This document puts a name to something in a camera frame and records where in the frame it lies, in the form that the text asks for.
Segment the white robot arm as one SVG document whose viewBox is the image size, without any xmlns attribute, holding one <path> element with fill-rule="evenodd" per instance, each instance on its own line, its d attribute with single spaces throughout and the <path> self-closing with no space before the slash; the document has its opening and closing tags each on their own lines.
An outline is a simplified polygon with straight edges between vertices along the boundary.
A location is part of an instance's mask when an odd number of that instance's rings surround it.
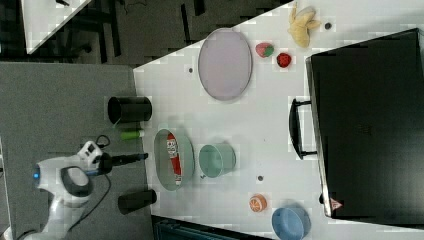
<svg viewBox="0 0 424 240">
<path fill-rule="evenodd" d="M 38 162 L 32 175 L 35 186 L 53 196 L 47 223 L 40 232 L 27 230 L 16 239 L 8 227 L 1 240 L 63 240 L 88 216 L 84 211 L 94 189 L 91 177 L 106 176 L 114 166 L 147 158 L 147 153 L 110 156 L 97 143 L 88 141 L 75 155 Z"/>
</svg>

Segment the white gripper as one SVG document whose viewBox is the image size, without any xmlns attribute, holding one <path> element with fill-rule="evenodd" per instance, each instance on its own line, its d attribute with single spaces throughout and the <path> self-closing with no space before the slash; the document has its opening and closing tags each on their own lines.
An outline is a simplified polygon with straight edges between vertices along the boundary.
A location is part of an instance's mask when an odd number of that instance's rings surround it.
<svg viewBox="0 0 424 240">
<path fill-rule="evenodd" d="M 111 157 L 93 141 L 87 141 L 77 153 L 80 158 L 80 168 L 88 176 L 105 175 L 111 172 L 113 166 L 122 166 L 142 160 L 149 157 L 148 153 L 119 155 Z"/>
</svg>

